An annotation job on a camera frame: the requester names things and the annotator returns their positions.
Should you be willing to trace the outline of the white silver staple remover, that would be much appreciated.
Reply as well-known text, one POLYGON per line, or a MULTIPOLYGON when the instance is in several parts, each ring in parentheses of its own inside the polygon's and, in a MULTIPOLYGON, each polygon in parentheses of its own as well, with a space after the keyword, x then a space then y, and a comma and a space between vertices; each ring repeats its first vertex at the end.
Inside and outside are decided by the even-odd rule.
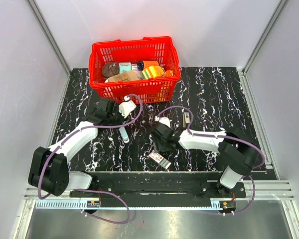
POLYGON ((124 142, 124 143, 128 143, 128 142, 130 141, 130 139, 129 139, 129 136, 128 136, 128 133, 127 133, 125 127, 124 127, 124 126, 123 126, 123 127, 120 127, 120 128, 119 128, 119 132, 120 132, 120 134, 121 134, 121 137, 122 137, 123 142, 124 142))

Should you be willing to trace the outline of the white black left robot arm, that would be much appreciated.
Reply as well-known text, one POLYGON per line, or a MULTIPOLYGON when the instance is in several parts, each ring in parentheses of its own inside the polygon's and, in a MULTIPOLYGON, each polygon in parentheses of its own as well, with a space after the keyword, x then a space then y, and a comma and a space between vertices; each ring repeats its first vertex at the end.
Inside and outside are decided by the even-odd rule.
POLYGON ((62 140, 44 148, 38 147, 33 154, 28 183, 33 187, 60 196, 66 190, 80 189, 87 197, 97 194, 98 185, 93 177, 84 172, 68 170, 68 164, 87 143, 104 130, 100 126, 121 125, 125 120, 123 107, 113 100, 101 99, 76 128, 62 140))

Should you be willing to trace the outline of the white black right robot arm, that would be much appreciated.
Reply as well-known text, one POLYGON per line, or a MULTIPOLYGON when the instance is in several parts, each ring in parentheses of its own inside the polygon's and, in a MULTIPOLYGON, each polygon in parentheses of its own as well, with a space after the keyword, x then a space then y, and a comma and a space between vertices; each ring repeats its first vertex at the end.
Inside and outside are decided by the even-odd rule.
POLYGON ((190 129, 173 130, 171 127, 157 122, 152 129, 154 148, 157 152, 180 149, 196 149, 215 152, 224 163, 223 172, 217 184, 217 193, 222 197, 230 196, 237 182, 244 176, 251 175, 253 169, 263 165, 265 156, 238 129, 203 132, 190 129))

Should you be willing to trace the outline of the red white staple box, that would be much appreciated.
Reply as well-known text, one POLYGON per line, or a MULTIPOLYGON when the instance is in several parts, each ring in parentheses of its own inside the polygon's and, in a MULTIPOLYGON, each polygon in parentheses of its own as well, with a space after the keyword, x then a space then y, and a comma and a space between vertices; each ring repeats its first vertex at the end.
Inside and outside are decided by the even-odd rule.
POLYGON ((149 154, 149 158, 154 160, 156 163, 158 163, 161 167, 164 169, 168 169, 171 165, 171 162, 168 161, 166 158, 164 158, 159 153, 155 152, 154 150, 149 154))

